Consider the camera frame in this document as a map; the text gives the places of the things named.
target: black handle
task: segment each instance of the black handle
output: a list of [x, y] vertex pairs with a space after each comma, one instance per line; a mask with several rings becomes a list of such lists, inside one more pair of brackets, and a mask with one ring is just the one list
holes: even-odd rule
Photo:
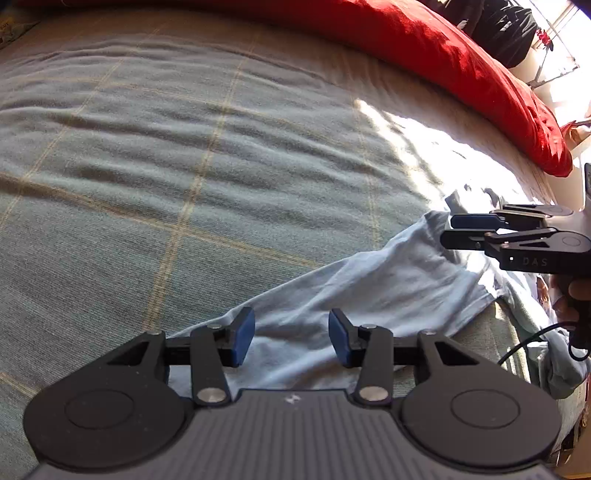
[[[583, 361], [589, 356], [591, 351], [591, 301], [576, 300], [569, 294], [569, 285], [573, 280], [580, 277], [573, 275], [559, 275], [558, 287], [567, 300], [569, 307], [574, 308], [579, 313], [579, 322], [569, 334], [569, 354], [571, 358], [577, 361]], [[583, 357], [574, 355], [573, 348], [586, 349], [587, 354]]]

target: plaid blanket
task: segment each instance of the plaid blanket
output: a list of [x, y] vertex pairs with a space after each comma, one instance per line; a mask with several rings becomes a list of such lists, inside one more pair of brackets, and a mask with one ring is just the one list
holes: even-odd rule
[[452, 98], [361, 53], [188, 11], [86, 11], [0, 52], [0, 478], [27, 401], [380, 248], [453, 189], [550, 197]]

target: red pillow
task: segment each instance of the red pillow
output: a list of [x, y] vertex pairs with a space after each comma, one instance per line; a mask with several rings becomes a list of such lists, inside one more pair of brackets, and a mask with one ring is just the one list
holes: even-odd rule
[[[61, 0], [17, 5], [63, 6]], [[71, 7], [117, 0], [66, 0]], [[143, 4], [128, 0], [126, 4]], [[322, 35], [441, 86], [494, 123], [544, 171], [566, 177], [570, 152], [552, 112], [522, 81], [417, 0], [173, 0]]]

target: human hand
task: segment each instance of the human hand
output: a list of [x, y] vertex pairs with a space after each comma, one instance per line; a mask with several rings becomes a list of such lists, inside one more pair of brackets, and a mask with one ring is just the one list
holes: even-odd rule
[[573, 280], [567, 284], [564, 278], [558, 275], [550, 277], [550, 288], [561, 292], [558, 298], [552, 305], [556, 316], [561, 322], [576, 322], [579, 319], [579, 312], [569, 306], [569, 298], [566, 293], [575, 300], [590, 301], [591, 300], [591, 278], [580, 278]]

